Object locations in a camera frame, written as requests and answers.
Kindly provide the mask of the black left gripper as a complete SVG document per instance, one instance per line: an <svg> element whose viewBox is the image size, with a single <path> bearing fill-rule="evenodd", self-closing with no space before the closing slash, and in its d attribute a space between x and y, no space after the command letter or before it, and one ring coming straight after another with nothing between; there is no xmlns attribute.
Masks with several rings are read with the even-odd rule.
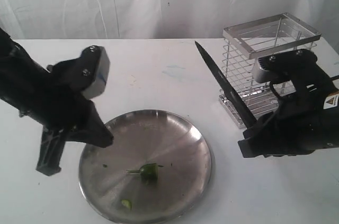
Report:
<svg viewBox="0 0 339 224"><path fill-rule="evenodd" d="M101 120L92 99L81 92L81 61L60 61L44 69L18 47L25 87L22 116L43 124L36 170L46 176L61 172L60 160L66 141L105 148L113 144L113 135Z"/></svg>

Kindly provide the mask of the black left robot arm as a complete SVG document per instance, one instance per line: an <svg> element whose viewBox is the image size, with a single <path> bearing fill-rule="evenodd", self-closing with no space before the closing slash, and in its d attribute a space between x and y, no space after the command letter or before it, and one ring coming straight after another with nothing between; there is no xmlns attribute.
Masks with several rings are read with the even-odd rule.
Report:
<svg viewBox="0 0 339 224"><path fill-rule="evenodd" d="M108 81L110 60L103 46L89 46L75 59L48 67L36 63L5 31L1 32L1 99L43 126L36 169L60 172L68 141L105 148L113 135L101 120L93 98Z"/></svg>

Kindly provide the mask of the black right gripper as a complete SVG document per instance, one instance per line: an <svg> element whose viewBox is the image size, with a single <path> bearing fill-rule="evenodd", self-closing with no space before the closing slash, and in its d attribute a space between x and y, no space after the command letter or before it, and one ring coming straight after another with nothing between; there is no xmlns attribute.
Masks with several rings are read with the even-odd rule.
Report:
<svg viewBox="0 0 339 224"><path fill-rule="evenodd" d="M265 62L277 74L275 84L292 82L294 92L274 92L279 106L243 132L238 146L244 158L308 155L338 147L338 88L318 65L317 56L300 49Z"/></svg>

